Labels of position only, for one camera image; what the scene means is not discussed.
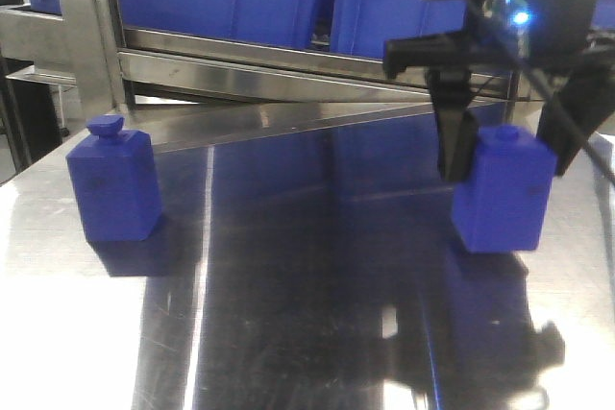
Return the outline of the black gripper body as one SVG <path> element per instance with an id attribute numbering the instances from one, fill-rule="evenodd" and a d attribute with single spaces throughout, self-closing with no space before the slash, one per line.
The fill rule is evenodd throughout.
<path id="1" fill-rule="evenodd" d="M 513 67 L 514 56 L 538 66 L 566 65 L 587 46 L 598 0 L 461 0 L 460 29 L 384 44 L 389 79 L 409 67 Z"/>

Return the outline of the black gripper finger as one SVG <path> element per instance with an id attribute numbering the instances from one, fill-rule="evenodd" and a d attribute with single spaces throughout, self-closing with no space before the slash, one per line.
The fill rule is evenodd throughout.
<path id="1" fill-rule="evenodd" d="M 429 68 L 425 73 L 438 136 L 437 167 L 443 181 L 469 176 L 479 122 L 468 109 L 475 99 L 468 70 Z"/>
<path id="2" fill-rule="evenodd" d="M 587 141 L 614 113 L 614 65 L 596 64 L 573 70 L 555 96 Z M 555 174 L 563 176 L 581 150 L 581 142 L 548 106 L 542 109 L 537 137 L 556 155 Z"/>

